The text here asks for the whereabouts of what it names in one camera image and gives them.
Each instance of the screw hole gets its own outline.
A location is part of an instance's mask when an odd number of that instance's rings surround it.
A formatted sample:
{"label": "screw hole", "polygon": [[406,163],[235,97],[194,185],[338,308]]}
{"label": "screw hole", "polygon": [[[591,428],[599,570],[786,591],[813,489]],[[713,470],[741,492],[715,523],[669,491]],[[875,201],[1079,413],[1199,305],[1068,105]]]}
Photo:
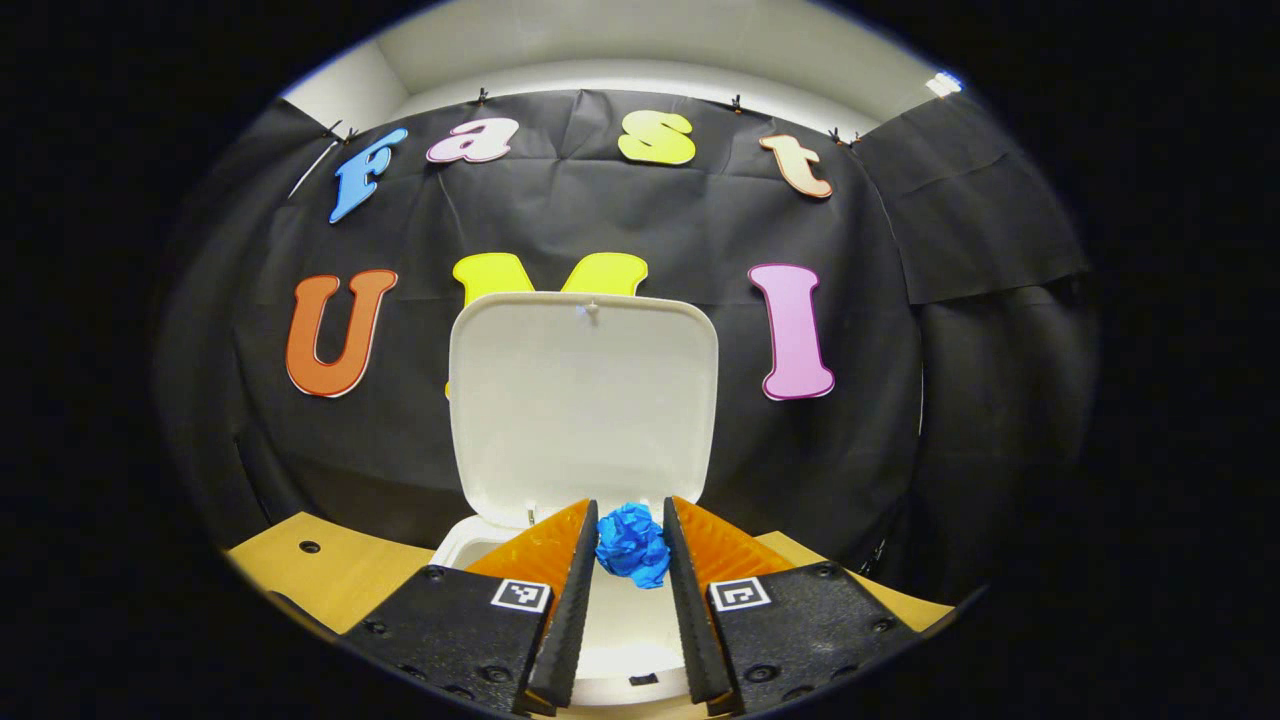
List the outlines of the screw hole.
{"label": "screw hole", "polygon": [[754,665],[742,674],[749,683],[767,683],[778,676],[778,669],[772,665]]}
{"label": "screw hole", "polygon": [[499,667],[498,665],[490,665],[488,667],[480,669],[480,676],[490,683],[507,683],[511,682],[511,671],[506,667]]}
{"label": "screw hole", "polygon": [[397,665],[397,667],[399,667],[401,670],[408,673],[410,675],[413,675],[419,680],[426,680],[426,675],[421,670],[419,670],[417,667],[413,667],[412,665],[406,665],[406,664],[401,662],[399,665]]}
{"label": "screw hole", "polygon": [[813,685],[800,685],[799,688],[791,688],[790,691],[787,691],[787,694],[782,696],[782,702],[795,700],[803,694],[808,694],[812,692],[813,692]]}

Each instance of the light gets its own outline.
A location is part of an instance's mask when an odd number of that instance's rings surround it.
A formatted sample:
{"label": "light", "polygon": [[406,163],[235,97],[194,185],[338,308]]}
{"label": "light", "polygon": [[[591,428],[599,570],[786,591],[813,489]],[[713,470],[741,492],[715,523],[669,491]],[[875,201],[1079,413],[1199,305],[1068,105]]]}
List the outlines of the light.
{"label": "light", "polygon": [[932,79],[924,83],[924,87],[932,90],[938,97],[945,97],[952,92],[960,92],[960,82],[947,73],[938,73],[933,76]]}

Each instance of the white container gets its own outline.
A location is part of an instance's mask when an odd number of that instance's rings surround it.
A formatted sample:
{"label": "white container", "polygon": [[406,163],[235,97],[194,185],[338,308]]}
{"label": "white container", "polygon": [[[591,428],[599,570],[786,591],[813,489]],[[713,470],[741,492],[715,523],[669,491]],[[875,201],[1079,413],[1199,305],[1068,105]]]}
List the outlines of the white container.
{"label": "white container", "polygon": [[[716,421],[716,328],[686,302],[502,292],[467,305],[449,337],[449,419],[460,521],[433,562],[465,569],[582,498],[603,518],[625,502],[701,496]],[[632,685],[631,678],[658,682]],[[573,705],[689,693],[671,578],[639,589],[596,566]]]}

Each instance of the peach letter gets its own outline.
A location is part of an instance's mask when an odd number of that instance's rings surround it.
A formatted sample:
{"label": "peach letter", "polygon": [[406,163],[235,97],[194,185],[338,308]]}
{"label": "peach letter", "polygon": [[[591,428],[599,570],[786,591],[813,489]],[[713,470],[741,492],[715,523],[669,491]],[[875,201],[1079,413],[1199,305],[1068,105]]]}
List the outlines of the peach letter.
{"label": "peach letter", "polygon": [[809,197],[829,197],[831,183],[813,177],[809,163],[818,161],[818,154],[808,147],[801,147],[800,142],[790,135],[771,135],[760,138],[760,146],[773,151],[778,160],[778,169],[791,187],[808,195]]}

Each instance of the pink letter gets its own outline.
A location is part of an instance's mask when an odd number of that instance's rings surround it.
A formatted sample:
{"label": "pink letter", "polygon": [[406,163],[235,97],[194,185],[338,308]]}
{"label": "pink letter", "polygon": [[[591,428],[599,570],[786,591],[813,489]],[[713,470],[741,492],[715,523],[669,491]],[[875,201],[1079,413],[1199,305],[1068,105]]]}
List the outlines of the pink letter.
{"label": "pink letter", "polygon": [[449,131],[453,137],[445,137],[426,151],[426,159],[433,163],[488,163],[497,160],[511,150],[507,141],[520,129],[520,123],[508,118],[485,118],[471,120]]}
{"label": "pink letter", "polygon": [[818,275],[809,268],[771,263],[748,270],[751,284],[764,293],[773,337],[773,372],[764,378],[769,400],[822,397],[836,387],[836,377],[822,364],[818,327],[813,319],[813,288]]}

